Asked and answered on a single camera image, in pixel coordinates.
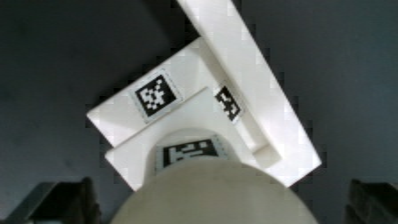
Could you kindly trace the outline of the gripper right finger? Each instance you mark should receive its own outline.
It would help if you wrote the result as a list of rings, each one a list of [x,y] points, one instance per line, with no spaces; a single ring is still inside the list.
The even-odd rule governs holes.
[[[398,188],[389,183],[351,180],[344,224],[398,224]]]

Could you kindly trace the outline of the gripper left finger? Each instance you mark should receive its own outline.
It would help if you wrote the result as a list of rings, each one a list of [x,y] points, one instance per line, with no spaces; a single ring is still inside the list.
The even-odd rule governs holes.
[[[94,182],[42,182],[0,224],[101,224]]]

